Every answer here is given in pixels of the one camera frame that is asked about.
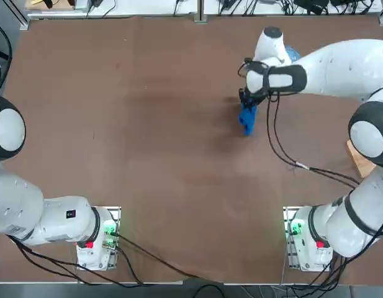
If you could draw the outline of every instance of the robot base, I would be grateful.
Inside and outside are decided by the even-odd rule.
[[[292,268],[299,268],[302,271],[321,272],[332,260],[333,249],[317,247],[309,229],[310,210],[310,206],[301,207],[297,211],[295,207],[284,208],[285,229],[289,231],[287,234],[289,264],[292,264]],[[294,261],[294,255],[297,257],[297,262]]]
[[[101,228],[96,240],[86,248],[78,245],[78,264],[94,271],[105,271],[117,267],[118,237],[109,235],[118,232],[120,225],[121,207],[96,207],[100,218]]]

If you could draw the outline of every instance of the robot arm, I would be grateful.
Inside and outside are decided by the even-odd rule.
[[[23,117],[0,96],[0,161],[18,154],[24,142]],[[26,245],[76,242],[79,264],[105,270],[112,256],[105,229],[113,224],[107,209],[91,207],[84,197],[44,199],[37,186],[7,173],[0,164],[0,233]]]
[[[282,32],[265,29],[253,61],[246,65],[247,94],[310,93],[361,100],[350,119],[349,136],[357,151],[378,165],[352,193],[296,213],[292,225],[301,269],[321,271],[333,250],[356,255],[383,224],[383,40],[334,43],[293,63],[284,55]]]

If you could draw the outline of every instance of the green light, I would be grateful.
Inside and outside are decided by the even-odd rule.
[[[292,233],[294,235],[302,233],[303,225],[304,225],[304,221],[303,220],[297,220],[297,219],[293,220],[292,221]]]

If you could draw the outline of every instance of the cable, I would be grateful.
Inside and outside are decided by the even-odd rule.
[[[286,290],[284,289],[281,289],[280,287],[274,287],[274,286],[270,286],[271,288],[275,289],[275,290],[279,290],[281,292],[286,292]]]
[[[222,295],[222,298],[226,298],[226,296],[224,295],[223,291],[221,290],[221,288],[219,288],[218,286],[216,286],[215,284],[205,284],[203,285],[202,287],[200,287],[195,293],[194,295],[192,296],[192,298],[196,298],[198,293],[200,293],[201,290],[205,289],[206,287],[214,287],[216,290],[218,290],[220,292],[220,295]]]
[[[350,264],[352,261],[354,261],[354,260],[356,260],[357,258],[359,258],[361,255],[363,255],[363,254],[367,251],[367,249],[368,249],[369,247],[372,246],[372,244],[375,242],[375,240],[379,237],[379,235],[380,235],[382,232],[383,232],[383,223],[382,223],[382,225],[380,226],[380,228],[377,230],[377,232],[374,234],[374,236],[371,238],[371,240],[367,243],[367,245],[366,245],[366,246],[365,246],[359,253],[357,253],[356,255],[354,255],[354,256],[351,257],[351,258],[346,259],[346,260],[344,261],[344,263],[341,263],[341,264],[339,265],[339,267],[337,267],[336,269],[334,269],[334,270],[327,276],[327,278],[322,282],[322,284],[325,284],[326,282],[328,282],[328,280],[329,280],[329,279],[330,279],[336,272],[338,272],[338,271],[339,271],[339,274],[338,274],[339,278],[338,278],[338,279],[340,279],[340,275],[341,275],[341,274],[343,273],[343,271],[345,270],[345,267],[346,267],[348,264]],[[310,295],[316,293],[316,292],[319,291],[319,290],[320,290],[320,288],[317,287],[316,289],[314,289],[313,292],[308,293],[308,294],[304,294],[304,295],[300,296],[300,298],[303,298],[303,297],[306,297],[306,296],[310,296]]]
[[[278,134],[277,134],[277,127],[276,127],[276,124],[277,124],[277,115],[278,115],[278,110],[279,110],[279,104],[280,104],[280,100],[281,100],[281,97],[280,97],[280,94],[278,93],[277,94],[277,98],[275,100],[272,100],[271,99],[271,95],[269,96],[268,98],[268,106],[267,106],[267,119],[266,119],[266,125],[267,125],[267,133],[268,133],[268,139],[269,139],[269,143],[270,143],[270,147],[271,149],[273,150],[273,152],[277,155],[277,157],[279,157],[283,162],[287,163],[288,165],[294,167],[294,168],[304,168],[304,169],[307,169],[308,171],[311,171],[313,173],[316,173],[316,174],[319,174],[321,176],[324,176],[324,177],[327,177],[327,178],[330,178],[330,179],[333,179],[335,181],[338,181],[339,183],[342,183],[344,185],[347,185],[349,186],[350,188],[355,188],[352,184],[349,184],[343,180],[340,180],[336,177],[333,177],[333,176],[330,176],[330,175],[334,175],[334,176],[339,176],[341,178],[344,178],[344,179],[347,179],[348,181],[351,181],[353,183],[356,183],[356,184],[359,184],[359,182],[352,178],[352,177],[349,177],[347,175],[343,175],[343,174],[340,174],[340,173],[337,173],[337,172],[334,172],[334,171],[330,171],[330,170],[327,170],[327,169],[320,169],[320,168],[316,168],[316,167],[306,167],[305,165],[303,165],[302,163],[299,163],[297,160],[295,160],[294,158],[291,158],[287,153],[286,151],[284,150],[284,148],[282,147],[282,144],[279,140],[279,137],[278,137]],[[286,156],[286,158],[288,158],[288,160],[286,160],[284,157],[282,157],[281,155],[279,155],[279,153],[275,150],[273,144],[272,144],[272,140],[271,140],[271,136],[270,136],[270,132],[269,132],[269,109],[270,109],[270,104],[272,102],[276,102],[277,103],[277,106],[276,106],[276,111],[275,111],[275,115],[274,115],[274,134],[275,134],[275,138],[276,138],[276,141],[278,143],[278,146],[279,148],[281,149],[281,151],[283,152],[283,154]]]
[[[187,273],[183,270],[180,270],[178,268],[176,268],[175,266],[169,264],[168,262],[166,262],[165,260],[153,255],[152,253],[150,253],[149,251],[145,250],[144,248],[142,248],[140,245],[136,244],[135,242],[129,240],[128,238],[118,234],[118,233],[110,233],[110,235],[112,236],[115,236],[115,237],[119,237],[123,240],[125,240],[126,242],[128,242],[129,244],[133,245],[134,247],[136,247],[137,249],[141,250],[142,252],[148,254],[149,256],[151,256],[153,259],[159,261],[161,264],[164,264],[166,267],[169,267],[171,268],[172,270],[176,271],[177,273],[180,273],[180,274],[183,274],[189,278],[200,278],[199,276],[196,276],[196,275],[193,275],[193,274],[190,274],[190,273]]]
[[[89,7],[89,9],[88,9],[88,11],[87,11],[87,13],[86,13],[85,19],[88,18],[88,15],[89,15],[89,13],[92,11],[92,8],[94,8],[94,6],[91,4],[90,7]]]
[[[255,13],[255,8],[256,8],[257,3],[258,3],[258,0],[255,0],[255,3],[253,4],[252,10],[249,13],[250,16],[253,16],[253,14]]]
[[[116,7],[117,7],[117,0],[114,0],[114,6],[112,8],[110,8],[108,11],[106,11],[106,13],[101,18],[104,19],[105,16],[108,15],[108,13],[110,13]]]
[[[135,270],[133,270],[133,267],[132,267],[132,264],[130,263],[130,260],[127,256],[127,254],[120,248],[117,246],[117,251],[124,256],[125,260],[127,261],[128,263],[128,267],[129,267],[129,271],[130,271],[130,274],[132,275],[132,277],[134,278],[134,280],[136,281],[136,283],[141,286],[141,287],[149,287],[149,285],[145,284],[144,282],[142,282],[136,275],[135,273]]]
[[[82,279],[81,279],[79,276],[77,276],[75,273],[72,273],[70,270],[68,270],[68,269],[65,268],[64,266],[62,266],[62,265],[60,265],[60,264],[58,264],[58,263],[56,263],[56,262],[54,262],[54,261],[50,261],[50,262],[51,262],[52,264],[54,264],[54,265],[60,267],[61,269],[65,270],[66,272],[70,273],[71,275],[63,274],[63,273],[61,273],[61,272],[58,272],[58,271],[54,271],[54,270],[48,269],[48,268],[42,266],[41,264],[38,264],[38,263],[36,263],[35,261],[33,261],[33,260],[26,254],[26,252],[24,251],[24,249],[23,249],[20,245],[18,245],[17,243],[15,243],[15,244],[16,244],[16,247],[20,250],[20,252],[21,252],[22,255],[24,256],[24,258],[25,258],[28,262],[30,262],[30,263],[33,264],[34,266],[36,266],[36,267],[38,267],[38,268],[40,268],[40,269],[42,269],[42,270],[44,270],[44,271],[46,271],[46,272],[53,273],[53,274],[56,274],[56,275],[59,275],[59,276],[64,276],[64,277],[68,277],[68,278],[73,278],[73,279],[76,279],[76,280],[78,280],[79,282],[83,282],[84,284],[87,284],[87,285],[89,285],[89,286],[98,286],[98,285],[100,285],[100,284],[91,284],[91,283],[89,283],[89,282],[87,282],[87,281],[82,280]]]
[[[120,282],[117,282],[113,279],[110,279],[110,278],[107,278],[93,270],[90,270],[89,268],[87,267],[84,267],[84,266],[81,266],[80,264],[77,264],[77,263],[72,263],[72,262],[66,262],[66,261],[61,261],[61,260],[56,260],[54,258],[51,258],[49,256],[45,256],[45,255],[42,255],[40,253],[36,253],[34,250],[32,250],[31,248],[25,246],[23,243],[21,243],[18,239],[16,239],[15,237],[13,236],[9,236],[8,237],[16,244],[18,245],[18,247],[20,246],[24,251],[28,252],[29,254],[33,255],[33,256],[37,256],[41,259],[45,259],[45,260],[48,260],[48,261],[53,261],[55,263],[59,263],[59,264],[63,264],[63,265],[70,265],[70,266],[75,266],[77,268],[81,268],[89,273],[92,273],[93,275],[96,275],[96,276],[99,276],[100,278],[104,279],[105,281],[109,281],[109,282],[112,282],[113,284],[116,284],[120,287],[125,287],[127,289],[131,289],[131,288],[134,288],[134,287],[140,287],[139,285],[134,285],[134,286],[126,286],[125,284],[121,284]]]
[[[245,294],[246,294],[249,298],[255,298],[255,297],[252,296],[251,293],[249,293],[249,291],[246,289],[245,286],[241,286],[241,289],[242,289],[242,291],[245,292]]]
[[[176,15],[176,10],[178,9],[179,2],[180,0],[176,0],[176,4],[174,5],[174,10],[173,10],[173,16]]]
[[[361,2],[362,2],[362,4],[365,5],[366,8],[363,11],[361,11],[359,14],[367,14],[369,12],[369,10],[371,9],[374,0],[371,0],[370,5],[366,5],[366,3],[364,1],[361,1]]]
[[[4,84],[5,80],[6,80],[8,72],[9,72],[9,68],[11,67],[12,58],[13,58],[13,50],[12,50],[11,41],[9,40],[9,37],[6,35],[4,29],[2,29],[1,26],[0,26],[0,32],[4,36],[5,41],[7,43],[8,50],[9,50],[7,66],[6,66],[6,69],[5,69],[4,73],[3,73],[3,75],[1,76],[1,80],[0,80],[0,91],[1,91],[1,88],[2,88],[2,86],[3,86],[3,84]]]
[[[229,16],[232,16],[235,12],[235,9],[237,9],[237,7],[241,4],[242,0],[239,0],[238,3],[235,5],[234,9],[231,11],[231,13],[229,14]]]
[[[252,6],[253,0],[251,1],[251,4],[248,5],[248,0],[246,0],[246,11],[242,14],[242,16],[246,16],[248,14],[249,8]]]

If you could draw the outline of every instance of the brown table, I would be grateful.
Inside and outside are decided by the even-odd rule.
[[[267,25],[280,27],[302,55],[340,40],[383,38],[376,16],[33,22],[22,33],[6,89],[23,113],[27,141],[5,167],[47,198],[72,194],[121,205],[121,232],[185,271],[223,282],[279,283],[282,207],[331,202],[348,189],[293,173],[274,156],[265,103],[253,136],[242,136],[237,68]],[[345,143],[357,106],[313,95],[283,99],[283,145],[308,165],[356,176]],[[142,280],[183,279],[124,248]],[[36,249],[75,257],[67,243]],[[132,280],[123,261],[107,275]],[[287,269],[285,282],[314,276]],[[31,266],[0,235],[0,281],[66,279]],[[383,285],[383,240],[348,267],[342,283]]]

